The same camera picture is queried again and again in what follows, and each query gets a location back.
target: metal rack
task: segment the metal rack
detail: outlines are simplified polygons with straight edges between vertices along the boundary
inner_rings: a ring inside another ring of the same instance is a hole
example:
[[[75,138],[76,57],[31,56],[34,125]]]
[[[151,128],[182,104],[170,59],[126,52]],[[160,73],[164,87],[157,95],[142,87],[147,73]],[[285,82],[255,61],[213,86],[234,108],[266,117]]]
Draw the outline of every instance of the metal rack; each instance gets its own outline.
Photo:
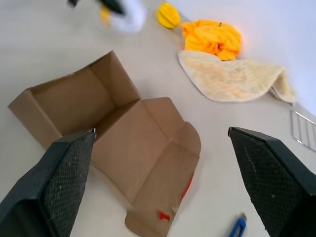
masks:
[[[292,137],[303,146],[316,152],[316,123],[296,111],[291,111]]]

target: cardboard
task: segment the cardboard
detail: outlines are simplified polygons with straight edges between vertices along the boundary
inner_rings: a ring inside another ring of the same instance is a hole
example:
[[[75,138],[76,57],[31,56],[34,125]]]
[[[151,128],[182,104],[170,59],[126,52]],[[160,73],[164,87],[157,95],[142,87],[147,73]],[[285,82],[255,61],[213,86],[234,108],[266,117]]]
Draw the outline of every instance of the cardboard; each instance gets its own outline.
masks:
[[[114,52],[26,89],[9,108],[46,149],[96,128],[91,164],[127,209],[126,226],[143,237],[168,234],[197,166],[200,139],[169,98],[141,99]]]

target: beige cloth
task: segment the beige cloth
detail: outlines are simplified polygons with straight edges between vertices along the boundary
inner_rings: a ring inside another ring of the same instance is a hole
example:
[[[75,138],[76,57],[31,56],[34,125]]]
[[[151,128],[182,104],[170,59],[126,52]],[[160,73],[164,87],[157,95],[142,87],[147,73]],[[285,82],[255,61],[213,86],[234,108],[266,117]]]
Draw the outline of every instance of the beige cloth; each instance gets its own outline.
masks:
[[[190,50],[180,51],[179,60],[193,84],[210,100],[249,101],[270,91],[280,100],[296,101],[284,67],[244,59],[221,61],[214,55]]]

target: yellow ball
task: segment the yellow ball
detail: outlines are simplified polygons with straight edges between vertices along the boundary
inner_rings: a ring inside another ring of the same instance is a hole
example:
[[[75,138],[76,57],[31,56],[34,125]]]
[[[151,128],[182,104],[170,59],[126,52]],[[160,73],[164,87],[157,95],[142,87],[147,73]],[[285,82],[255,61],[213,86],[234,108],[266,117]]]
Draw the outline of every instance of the yellow ball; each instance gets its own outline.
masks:
[[[158,21],[163,26],[173,29],[180,24],[181,19],[177,9],[164,2],[158,10]]]

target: yellow cloth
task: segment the yellow cloth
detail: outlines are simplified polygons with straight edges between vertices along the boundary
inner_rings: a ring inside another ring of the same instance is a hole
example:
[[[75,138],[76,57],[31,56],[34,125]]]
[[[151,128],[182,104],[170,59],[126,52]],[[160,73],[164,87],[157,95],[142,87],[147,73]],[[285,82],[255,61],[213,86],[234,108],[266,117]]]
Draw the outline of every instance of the yellow cloth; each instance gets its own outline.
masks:
[[[282,101],[296,101],[283,67],[243,59],[221,61],[214,55],[190,50],[180,51],[179,60],[193,84],[211,100],[249,101],[270,91]]]
[[[198,20],[181,25],[185,50],[202,51],[221,60],[235,60],[241,49],[241,35],[232,26],[211,20]]]

